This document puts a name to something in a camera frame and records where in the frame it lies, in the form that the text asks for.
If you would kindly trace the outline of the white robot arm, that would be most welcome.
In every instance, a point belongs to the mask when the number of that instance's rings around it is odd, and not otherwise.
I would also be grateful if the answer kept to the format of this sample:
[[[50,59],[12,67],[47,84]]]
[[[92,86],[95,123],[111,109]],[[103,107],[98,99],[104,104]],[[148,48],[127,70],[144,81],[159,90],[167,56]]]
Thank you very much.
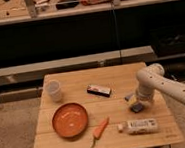
[[[169,80],[164,77],[164,68],[161,64],[154,63],[138,70],[136,73],[138,87],[134,93],[125,97],[125,101],[132,105],[138,101],[151,102],[155,90],[167,94],[171,98],[185,105],[185,83]]]

